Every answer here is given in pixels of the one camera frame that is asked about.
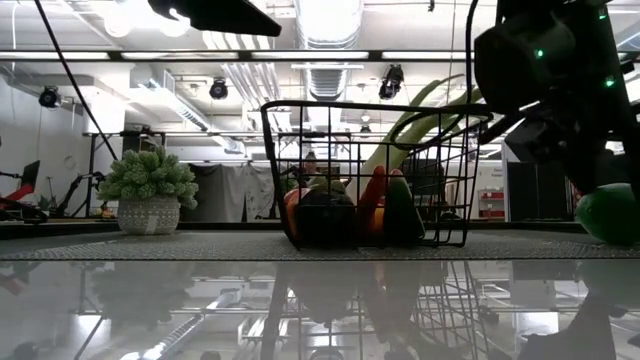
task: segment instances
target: ceiling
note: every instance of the ceiling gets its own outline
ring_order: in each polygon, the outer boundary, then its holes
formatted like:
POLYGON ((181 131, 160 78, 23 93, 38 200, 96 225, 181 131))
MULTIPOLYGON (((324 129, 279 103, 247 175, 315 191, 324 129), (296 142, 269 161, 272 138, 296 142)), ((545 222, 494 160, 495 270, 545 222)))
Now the ceiling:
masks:
MULTIPOLYGON (((425 50, 452 51, 464 49, 464 25, 466 22, 469 0, 436 1, 433 12, 429 12, 428 0, 364 0, 365 11, 362 27, 356 48, 384 50, 425 50)), ((105 30, 105 8, 114 3, 110 0, 44 1, 48 18, 56 37, 63 49, 125 49, 125 50, 176 50, 207 49, 202 33, 191 29, 179 37, 170 37, 157 29, 133 29, 124 37, 112 37, 105 30)), ((297 49, 295 26, 295 9, 293 0, 264 0, 266 12, 282 25, 282 35, 269 39, 272 49, 297 49)), ((619 0, 609 4, 614 33, 625 34, 625 31, 640 24, 640 0, 619 0)), ((474 18, 473 36, 481 34, 492 26, 495 17, 495 1, 480 0, 474 18)), ((0 2, 0 49, 51 49, 50 39, 45 31, 33 3, 22 1, 0 2)), ((8 64, 0 64, 9 70, 8 64)), ((243 99, 238 91, 230 86, 229 96, 225 100, 212 100, 208 94, 214 77, 225 75, 220 63, 150 63, 154 73, 168 71, 176 79, 176 92, 185 98, 202 114, 228 121, 232 117, 239 118, 243 114, 243 99)), ((464 64, 450 63, 406 63, 402 64, 405 73, 403 90, 389 103, 406 105, 425 84, 452 74, 464 73, 464 64)), ((362 68, 352 70, 346 90, 346 101, 379 103, 377 92, 380 78, 384 75, 388 64, 365 63, 362 68)), ((119 74, 128 74, 132 64, 72 64, 75 74, 90 75, 100 79, 107 85, 118 89, 120 82, 113 80, 119 74)), ((62 74, 63 68, 56 63, 19 63, 14 76, 35 76, 62 74)), ((283 98, 305 99, 306 91, 301 71, 293 70, 289 63, 276 63, 275 73, 283 98)), ((427 106, 441 106, 446 103, 447 96, 456 98, 464 93, 464 78, 458 78, 438 88, 428 98, 427 106)), ((636 82, 633 91, 640 97, 640 89, 636 82)), ((173 131, 194 131, 190 124, 185 124, 166 106, 157 103, 144 103, 135 89, 118 89, 131 103, 137 103, 135 109, 127 112, 127 121, 146 122, 154 128, 173 131)), ((297 111, 292 111, 292 124, 299 118, 297 111)), ((341 117, 343 122, 359 126, 361 110, 345 111, 341 117)), ((397 119, 398 114, 382 114, 368 112, 372 124, 388 123, 374 131, 386 131, 397 119)))

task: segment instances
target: black wire basket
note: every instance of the black wire basket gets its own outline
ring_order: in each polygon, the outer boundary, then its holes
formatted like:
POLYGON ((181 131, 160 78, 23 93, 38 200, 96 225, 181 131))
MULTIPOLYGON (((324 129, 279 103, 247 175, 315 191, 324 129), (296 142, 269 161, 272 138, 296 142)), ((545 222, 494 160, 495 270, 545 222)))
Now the black wire basket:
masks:
POLYGON ((478 170, 475 139, 492 120, 485 105, 281 100, 260 111, 277 209, 297 248, 464 246, 478 170), (319 108, 313 115, 323 121, 305 130, 311 108, 319 108), (298 131, 282 129, 276 119, 282 111, 299 116, 298 131), (348 118, 366 111, 403 121, 388 136, 368 126, 358 133, 339 132, 334 131, 340 121, 336 111, 348 118), (413 126, 426 136, 412 134, 413 126), (284 131, 274 134, 272 128, 284 131), (429 140, 416 143, 423 138, 429 140), (376 161, 367 163, 369 157, 376 161))

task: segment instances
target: green ball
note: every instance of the green ball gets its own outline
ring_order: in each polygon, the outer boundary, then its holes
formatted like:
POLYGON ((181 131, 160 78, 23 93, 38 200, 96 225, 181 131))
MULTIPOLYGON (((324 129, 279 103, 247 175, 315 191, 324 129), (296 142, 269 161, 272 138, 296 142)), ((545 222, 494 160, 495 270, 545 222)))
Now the green ball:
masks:
POLYGON ((598 187, 580 199, 576 219, 593 237, 610 245, 629 246, 640 240, 636 227, 640 222, 640 205, 630 184, 598 187))

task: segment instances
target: leek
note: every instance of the leek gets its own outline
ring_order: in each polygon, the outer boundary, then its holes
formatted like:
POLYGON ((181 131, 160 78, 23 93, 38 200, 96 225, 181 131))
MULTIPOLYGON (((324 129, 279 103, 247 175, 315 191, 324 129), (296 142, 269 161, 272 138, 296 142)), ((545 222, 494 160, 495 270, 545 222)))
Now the leek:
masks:
MULTIPOLYGON (((416 95, 416 97, 411 101, 409 105, 420 106, 424 101, 424 99, 429 95, 429 93, 435 90, 438 86, 459 76, 462 76, 462 74, 454 75, 444 80, 436 80, 431 82, 424 89, 422 89, 422 91, 420 91, 418 95, 416 95)), ((471 93, 472 103, 477 102, 481 98, 482 98, 482 95, 480 94, 479 89, 472 90, 472 93, 471 93)), ((467 93, 465 92, 459 98, 448 103, 447 106, 463 105, 466 103, 466 100, 467 100, 467 93)), ((398 126, 403 124, 407 119, 409 119, 415 114, 416 113, 414 112, 405 112, 404 114, 402 114, 402 116, 400 116, 400 118, 396 121, 392 130, 389 131, 387 136, 384 137, 382 142, 385 143, 385 142, 391 141, 390 135, 393 132, 393 129, 396 129, 398 126)), ((439 115, 437 114, 425 115, 424 118, 421 118, 413 122, 410 125, 410 127, 402 135, 398 137, 396 142, 405 143, 405 144, 419 143, 420 140, 422 140, 422 138, 424 138, 429 131, 431 131, 433 128, 438 126, 438 117, 439 115)), ((452 123, 452 121, 454 121, 456 118, 457 118, 457 115, 442 115, 441 126, 442 127, 449 126, 452 123)), ((378 147, 373 152, 371 157, 362 165, 362 168, 360 169, 360 175, 365 175, 365 176, 362 176, 357 180, 351 181, 347 186, 347 195, 353 200, 354 203, 357 203, 356 201, 360 199, 362 192, 364 191, 364 189, 366 189, 367 184, 369 183, 370 177, 367 177, 366 175, 372 175, 373 170, 378 165, 387 166, 387 151, 389 154, 389 159, 388 159, 389 169, 395 169, 399 167, 402 164, 402 162, 407 158, 407 155, 409 154, 409 151, 400 150, 395 146, 387 146, 384 144, 378 145, 378 147)))

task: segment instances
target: succulent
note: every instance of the succulent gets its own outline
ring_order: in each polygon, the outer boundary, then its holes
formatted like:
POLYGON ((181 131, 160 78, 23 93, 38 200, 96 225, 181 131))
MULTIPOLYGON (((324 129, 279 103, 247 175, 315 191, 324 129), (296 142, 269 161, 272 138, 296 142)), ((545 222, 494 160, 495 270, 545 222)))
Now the succulent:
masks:
POLYGON ((101 200, 148 199, 156 195, 176 196, 182 204, 194 209, 198 184, 195 174, 178 157, 167 155, 164 148, 154 151, 126 151, 122 160, 111 164, 112 173, 100 184, 101 200))

